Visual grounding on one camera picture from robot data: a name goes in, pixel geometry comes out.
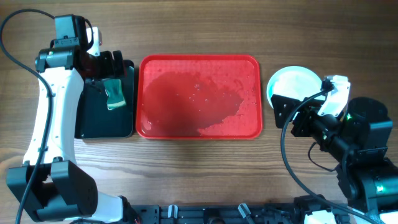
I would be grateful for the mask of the white plate top green stain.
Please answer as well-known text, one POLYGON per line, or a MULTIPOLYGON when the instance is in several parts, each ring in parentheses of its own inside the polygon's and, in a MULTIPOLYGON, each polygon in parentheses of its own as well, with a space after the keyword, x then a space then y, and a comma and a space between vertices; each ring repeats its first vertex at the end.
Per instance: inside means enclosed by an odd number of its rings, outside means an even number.
POLYGON ((271 97, 273 95, 286 96, 302 101, 305 97, 320 92, 322 80, 320 77, 305 67, 288 66, 276 71, 267 84, 267 100, 273 108, 271 97))

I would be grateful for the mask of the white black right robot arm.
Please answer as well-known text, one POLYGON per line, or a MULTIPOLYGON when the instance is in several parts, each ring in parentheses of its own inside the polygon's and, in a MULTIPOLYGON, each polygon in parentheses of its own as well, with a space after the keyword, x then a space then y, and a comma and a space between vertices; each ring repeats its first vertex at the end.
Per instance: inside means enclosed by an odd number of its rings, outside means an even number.
POLYGON ((292 123, 293 136, 313 138, 338 161, 338 185, 349 207, 374 222, 397 222, 397 166, 386 157, 393 124, 384 104, 354 98, 332 116, 321 113, 320 100, 273 95, 271 102, 278 128, 292 123))

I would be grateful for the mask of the green yellow sponge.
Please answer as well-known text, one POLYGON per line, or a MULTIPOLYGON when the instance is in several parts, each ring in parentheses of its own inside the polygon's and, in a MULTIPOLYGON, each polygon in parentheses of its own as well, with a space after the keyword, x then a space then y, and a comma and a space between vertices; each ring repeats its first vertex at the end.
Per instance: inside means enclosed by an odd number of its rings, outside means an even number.
POLYGON ((106 104, 109 110, 126 106, 120 79, 109 79, 104 81, 103 84, 108 97, 106 104))

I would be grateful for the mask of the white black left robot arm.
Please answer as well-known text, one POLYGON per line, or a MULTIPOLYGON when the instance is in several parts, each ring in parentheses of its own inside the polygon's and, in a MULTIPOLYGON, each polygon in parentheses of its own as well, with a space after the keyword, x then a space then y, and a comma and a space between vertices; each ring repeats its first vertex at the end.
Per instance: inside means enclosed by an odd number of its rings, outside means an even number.
POLYGON ((54 22, 56 37, 32 71, 40 87, 32 139, 6 184, 20 203, 18 212, 35 222, 131 223, 127 200, 100 192, 78 167, 74 140, 132 134, 134 65, 119 51, 100 51, 100 31, 84 17, 57 16, 54 22))

